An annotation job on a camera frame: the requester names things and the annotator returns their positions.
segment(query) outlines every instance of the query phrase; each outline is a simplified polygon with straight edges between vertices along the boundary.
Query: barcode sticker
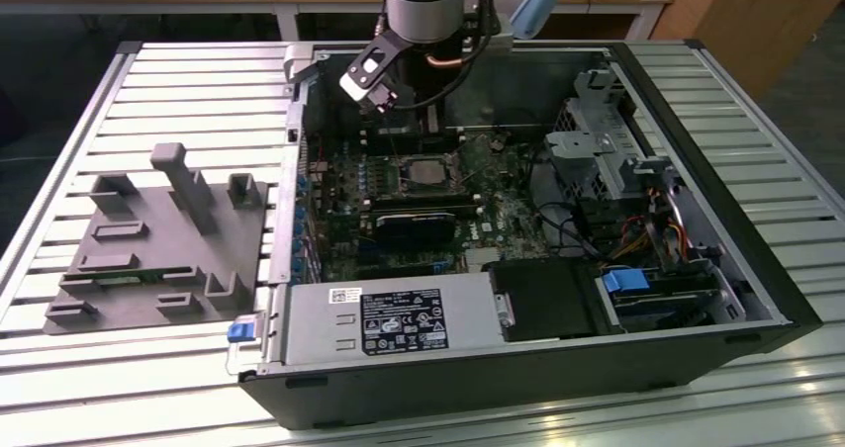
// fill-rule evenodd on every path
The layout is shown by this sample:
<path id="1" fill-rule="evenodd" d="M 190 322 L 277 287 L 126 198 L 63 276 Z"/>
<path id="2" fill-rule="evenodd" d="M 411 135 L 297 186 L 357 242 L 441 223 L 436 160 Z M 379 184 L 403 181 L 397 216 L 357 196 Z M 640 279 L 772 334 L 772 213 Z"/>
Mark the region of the barcode sticker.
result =
<path id="1" fill-rule="evenodd" d="M 329 291 L 330 304 L 346 304 L 361 301 L 361 287 L 345 287 Z"/>

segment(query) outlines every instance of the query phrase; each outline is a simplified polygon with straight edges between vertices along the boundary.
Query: blue handle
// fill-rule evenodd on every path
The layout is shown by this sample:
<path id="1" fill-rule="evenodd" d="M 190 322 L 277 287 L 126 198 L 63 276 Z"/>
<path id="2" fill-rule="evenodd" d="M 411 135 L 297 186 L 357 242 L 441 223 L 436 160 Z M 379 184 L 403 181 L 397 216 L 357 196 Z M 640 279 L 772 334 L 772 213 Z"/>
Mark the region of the blue handle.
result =
<path id="1" fill-rule="evenodd" d="M 514 37 L 522 40 L 533 39 L 552 15 L 557 0 L 524 0 L 512 17 Z"/>

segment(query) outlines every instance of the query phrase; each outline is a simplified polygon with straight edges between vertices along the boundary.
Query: small circuit board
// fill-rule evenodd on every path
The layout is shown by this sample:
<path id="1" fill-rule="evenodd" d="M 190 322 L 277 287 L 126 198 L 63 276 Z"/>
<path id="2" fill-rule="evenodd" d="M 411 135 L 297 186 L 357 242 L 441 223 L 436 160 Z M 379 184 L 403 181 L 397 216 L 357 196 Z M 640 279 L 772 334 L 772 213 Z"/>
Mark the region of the small circuit board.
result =
<path id="1" fill-rule="evenodd" d="M 339 147 L 311 166 L 323 281 L 480 272 L 549 255 L 521 184 L 529 149 L 496 130 L 450 153 L 369 156 Z"/>

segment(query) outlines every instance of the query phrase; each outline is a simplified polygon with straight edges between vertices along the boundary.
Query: power supply label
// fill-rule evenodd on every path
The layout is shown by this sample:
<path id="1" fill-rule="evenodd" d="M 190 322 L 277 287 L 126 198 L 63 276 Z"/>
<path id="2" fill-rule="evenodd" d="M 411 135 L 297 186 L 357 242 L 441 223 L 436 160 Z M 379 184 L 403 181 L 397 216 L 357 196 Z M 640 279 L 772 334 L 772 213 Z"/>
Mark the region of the power supply label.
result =
<path id="1" fill-rule="evenodd" d="M 362 294 L 361 331 L 370 356 L 449 348 L 440 289 Z"/>

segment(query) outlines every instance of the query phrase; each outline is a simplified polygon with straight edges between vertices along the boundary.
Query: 3d printed holder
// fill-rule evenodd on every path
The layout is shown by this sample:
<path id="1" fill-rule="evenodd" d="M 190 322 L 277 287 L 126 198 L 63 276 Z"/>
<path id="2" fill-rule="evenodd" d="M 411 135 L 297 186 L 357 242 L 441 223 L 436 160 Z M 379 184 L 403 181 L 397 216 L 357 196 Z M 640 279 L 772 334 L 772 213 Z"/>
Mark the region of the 3d printed holder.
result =
<path id="1" fill-rule="evenodd" d="M 151 162 L 173 188 L 100 175 L 98 211 L 76 250 L 44 332 L 215 321 L 253 310 L 269 186 L 250 174 L 207 185 L 181 143 Z"/>

